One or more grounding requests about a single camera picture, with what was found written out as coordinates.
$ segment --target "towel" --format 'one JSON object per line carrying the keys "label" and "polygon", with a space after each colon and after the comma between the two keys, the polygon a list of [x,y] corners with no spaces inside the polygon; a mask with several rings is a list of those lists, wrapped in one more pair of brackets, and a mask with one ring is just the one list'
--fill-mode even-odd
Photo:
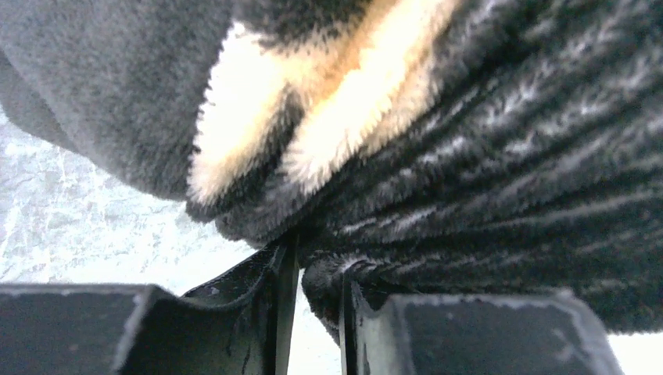
{"label": "towel", "polygon": [[663,330],[663,1],[0,0],[18,127],[343,277]]}

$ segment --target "faux fur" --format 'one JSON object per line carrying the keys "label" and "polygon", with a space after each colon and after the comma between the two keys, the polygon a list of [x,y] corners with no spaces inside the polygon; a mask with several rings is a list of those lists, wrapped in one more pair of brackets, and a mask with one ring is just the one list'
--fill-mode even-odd
{"label": "faux fur", "polygon": [[0,0],[0,48],[20,127],[298,238],[336,338],[344,275],[663,330],[663,0]]}

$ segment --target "beige fur patch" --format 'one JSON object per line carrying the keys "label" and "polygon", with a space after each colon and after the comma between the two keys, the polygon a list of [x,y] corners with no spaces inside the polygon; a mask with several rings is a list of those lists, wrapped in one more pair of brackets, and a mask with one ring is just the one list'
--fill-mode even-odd
{"label": "beige fur patch", "polygon": [[432,104],[432,41],[460,2],[374,0],[356,27],[337,25],[341,37],[315,34],[297,50],[264,51],[260,35],[238,33],[212,69],[190,198],[211,203],[251,169],[286,88],[299,95],[306,114],[283,168],[305,193],[353,155],[368,155],[402,134]]}

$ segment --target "textured white surface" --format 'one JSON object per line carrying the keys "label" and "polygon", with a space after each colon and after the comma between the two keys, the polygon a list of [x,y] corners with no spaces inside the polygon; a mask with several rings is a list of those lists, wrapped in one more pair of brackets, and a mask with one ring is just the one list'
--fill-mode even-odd
{"label": "textured white surface", "polygon": [[[182,204],[143,195],[0,112],[0,283],[151,283],[181,294],[251,250]],[[340,374],[339,349],[297,295],[290,373]],[[663,334],[611,337],[627,375],[661,375]]]}

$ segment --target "cloth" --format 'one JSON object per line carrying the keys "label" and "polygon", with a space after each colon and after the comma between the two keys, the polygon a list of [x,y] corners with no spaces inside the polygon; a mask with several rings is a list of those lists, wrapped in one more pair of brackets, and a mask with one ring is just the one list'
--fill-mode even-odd
{"label": "cloth", "polygon": [[0,0],[0,102],[227,238],[295,238],[311,309],[337,339],[344,275],[413,292],[570,288],[611,332],[663,329],[663,2],[461,2],[433,40],[435,100],[401,134],[302,191],[280,167],[295,110],[228,194],[195,201],[223,40],[241,19],[290,43],[271,22],[306,28],[293,22],[306,4]]}

